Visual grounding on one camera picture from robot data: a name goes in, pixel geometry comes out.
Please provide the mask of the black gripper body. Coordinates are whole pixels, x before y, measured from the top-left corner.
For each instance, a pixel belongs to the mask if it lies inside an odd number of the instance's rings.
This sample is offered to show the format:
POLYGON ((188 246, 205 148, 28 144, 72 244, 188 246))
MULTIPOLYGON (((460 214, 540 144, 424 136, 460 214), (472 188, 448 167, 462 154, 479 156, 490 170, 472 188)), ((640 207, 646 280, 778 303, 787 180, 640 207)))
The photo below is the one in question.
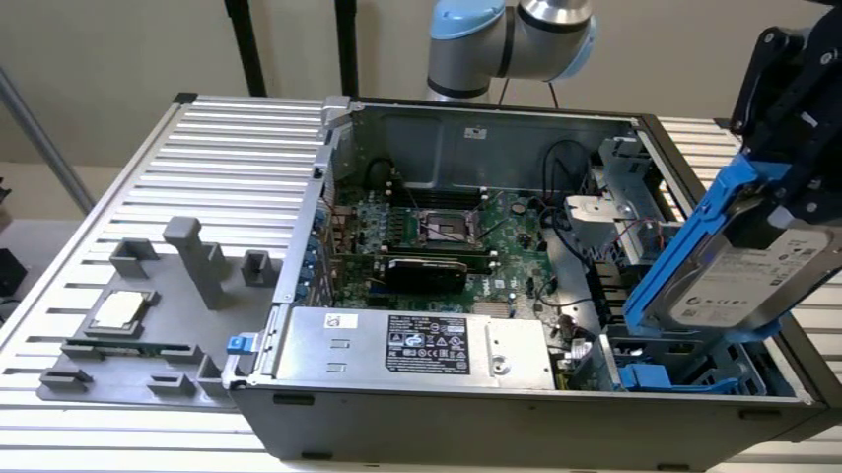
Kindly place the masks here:
POLYGON ((812 0, 828 8, 811 26, 795 30, 795 51, 840 49, 840 0, 812 0))

